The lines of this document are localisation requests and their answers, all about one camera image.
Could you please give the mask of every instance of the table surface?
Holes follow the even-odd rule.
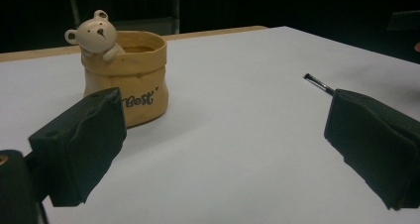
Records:
[[[0,150],[82,97],[80,54],[0,63]],[[420,119],[420,65],[287,27],[168,41],[169,107],[128,131],[87,202],[51,223],[419,223],[387,210],[324,139],[331,96],[369,95]]]

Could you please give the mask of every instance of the wooden table edge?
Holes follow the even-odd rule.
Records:
[[[215,36],[215,35],[223,35],[223,34],[241,33],[241,32],[248,32],[248,31],[255,31],[255,30],[262,30],[262,29],[266,29],[266,27],[249,26],[249,27],[242,27],[242,28],[231,28],[231,29],[196,32],[196,33],[167,35],[167,36],[162,36],[162,37],[167,41],[172,41],[172,40],[207,37],[207,36]],[[5,53],[5,54],[0,54],[0,62],[37,58],[37,57],[47,57],[47,56],[70,55],[70,54],[76,54],[76,53],[80,53],[79,46],[41,49],[41,50],[15,52],[15,53]]]

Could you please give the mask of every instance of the bear head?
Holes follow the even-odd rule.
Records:
[[[108,21],[108,15],[97,10],[92,19],[80,24],[77,30],[67,30],[64,36],[72,45],[80,45],[90,53],[103,54],[115,46],[117,30]]]

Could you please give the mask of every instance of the ceramic pot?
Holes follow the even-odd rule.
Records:
[[[149,32],[120,31],[117,43],[124,53],[110,61],[102,55],[83,56],[86,86],[84,96],[119,87],[128,128],[152,121],[167,108],[164,80],[166,41]]]

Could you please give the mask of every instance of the dark background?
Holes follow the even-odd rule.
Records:
[[[173,15],[172,0],[77,0],[81,21],[96,9],[111,22]],[[393,12],[420,0],[179,0],[180,32],[287,26],[373,52],[419,62],[420,31],[388,31]],[[0,0],[0,53],[68,46],[69,0]]]

